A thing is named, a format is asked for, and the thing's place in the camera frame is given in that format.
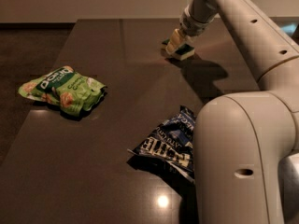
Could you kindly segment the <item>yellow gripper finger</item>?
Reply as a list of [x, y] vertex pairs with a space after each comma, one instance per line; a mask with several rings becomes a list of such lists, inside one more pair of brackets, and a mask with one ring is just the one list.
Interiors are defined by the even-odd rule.
[[173, 34], [171, 34], [169, 38], [165, 50], [169, 55], [172, 55], [185, 43], [186, 35], [183, 33], [181, 29], [175, 29]]

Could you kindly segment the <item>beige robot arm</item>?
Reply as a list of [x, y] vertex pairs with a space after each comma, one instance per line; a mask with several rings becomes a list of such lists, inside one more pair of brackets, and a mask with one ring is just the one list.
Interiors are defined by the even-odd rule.
[[226, 94], [197, 116], [193, 162], [200, 224], [284, 224], [279, 162], [298, 148], [299, 49], [250, 0], [192, 0], [174, 53], [221, 16], [259, 89]]

